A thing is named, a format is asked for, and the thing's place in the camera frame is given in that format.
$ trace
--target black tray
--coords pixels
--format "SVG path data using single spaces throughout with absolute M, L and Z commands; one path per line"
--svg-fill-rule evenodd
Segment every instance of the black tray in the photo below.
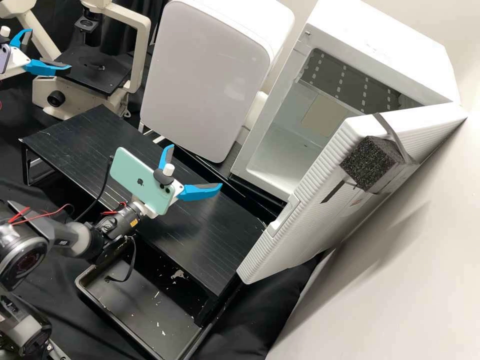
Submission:
M 212 325 L 197 326 L 193 316 L 135 269 L 126 282 L 105 281 L 107 275 L 122 278 L 128 268 L 123 259 L 92 265 L 75 285 L 154 359 L 189 359 Z

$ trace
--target microscope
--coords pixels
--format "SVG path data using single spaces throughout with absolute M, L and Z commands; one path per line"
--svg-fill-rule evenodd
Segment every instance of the microscope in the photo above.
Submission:
M 0 0 L 0 19 L 17 18 L 24 29 L 10 43 L 7 43 L 10 30 L 2 30 L 0 42 L 3 39 L 5 51 L 11 49 L 12 52 L 7 62 L 0 56 L 0 65 L 5 65 L 4 69 L 0 68 L 0 80 L 24 72 L 36 75 L 32 83 L 32 102 L 60 120 L 99 105 L 128 118 L 129 95 L 136 93 L 142 84 L 150 19 L 112 0 L 80 2 L 83 14 L 75 27 L 83 33 L 84 46 L 61 53 L 32 12 L 37 0 Z M 136 29 L 131 68 L 96 48 L 100 45 L 104 17 Z M 22 52 L 30 37 L 41 55 L 40 60 L 30 59 Z
M 167 146 L 158 168 L 153 170 L 119 147 L 108 162 L 103 189 L 110 175 L 132 193 L 132 199 L 104 212 L 95 223 L 78 221 L 91 206 L 77 221 L 65 224 L 49 217 L 54 213 L 42 214 L 15 201 L 0 202 L 0 360 L 68 359 L 50 340 L 52 325 L 48 319 L 12 293 L 49 251 L 103 264 L 118 257 L 130 244 L 135 249 L 135 229 L 146 218 L 166 214 L 178 200 L 198 201 L 220 191 L 222 184 L 183 185 L 176 180 L 173 151 L 173 145 Z M 133 264 L 132 259 L 125 279 L 105 280 L 127 281 Z

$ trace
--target black cloth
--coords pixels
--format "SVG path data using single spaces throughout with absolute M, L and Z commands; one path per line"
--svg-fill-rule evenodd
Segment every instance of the black cloth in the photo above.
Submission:
M 192 360 L 265 359 L 319 259 L 242 287 Z
M 115 4 L 131 9 L 150 19 L 150 41 L 154 37 L 166 0 L 113 0 Z M 120 21 L 106 17 L 103 21 L 100 51 L 108 55 L 120 55 L 133 51 L 137 31 Z

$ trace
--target black cable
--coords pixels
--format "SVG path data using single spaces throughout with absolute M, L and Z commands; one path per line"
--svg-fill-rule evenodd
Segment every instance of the black cable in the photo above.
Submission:
M 105 187 L 107 186 L 107 181 L 109 179 L 109 173 L 110 173 L 110 167 L 112 166 L 112 162 L 114 160 L 114 157 L 113 156 L 110 156 L 108 158 L 108 163 L 106 165 L 106 171 L 105 171 L 105 179 L 103 180 L 103 185 L 101 186 L 101 189 L 100 189 L 100 192 L 98 193 L 98 196 L 96 197 L 96 199 L 91 203 L 91 205 L 89 207 L 86 208 L 86 210 L 84 212 L 82 212 L 79 216 L 77 216 L 77 218 L 75 220 L 73 220 L 74 222 L 77 222 L 79 221 L 86 213 L 88 213 L 90 211 L 91 208 L 94 207 L 94 205 L 100 200 L 100 198 L 102 197 L 102 194 L 104 193 L 104 190 L 105 190 Z
M 135 257 L 137 256 L 137 245 L 135 244 L 135 239 L 133 238 L 133 236 L 129 236 L 129 238 L 133 242 L 133 255 L 131 256 L 130 267 L 128 268 L 128 272 L 126 273 L 125 279 L 118 280 L 108 275 L 105 277 L 105 281 L 107 282 L 113 281 L 115 283 L 124 283 L 130 278 L 130 275 L 132 275 L 132 271 L 134 270 L 134 266 L 135 266 Z

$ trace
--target white debris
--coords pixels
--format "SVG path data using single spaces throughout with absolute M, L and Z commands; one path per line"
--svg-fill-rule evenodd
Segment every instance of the white debris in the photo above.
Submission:
M 176 278 L 185 279 L 185 273 L 182 270 L 177 270 L 172 276 L 170 276 L 170 279 L 172 280 Z

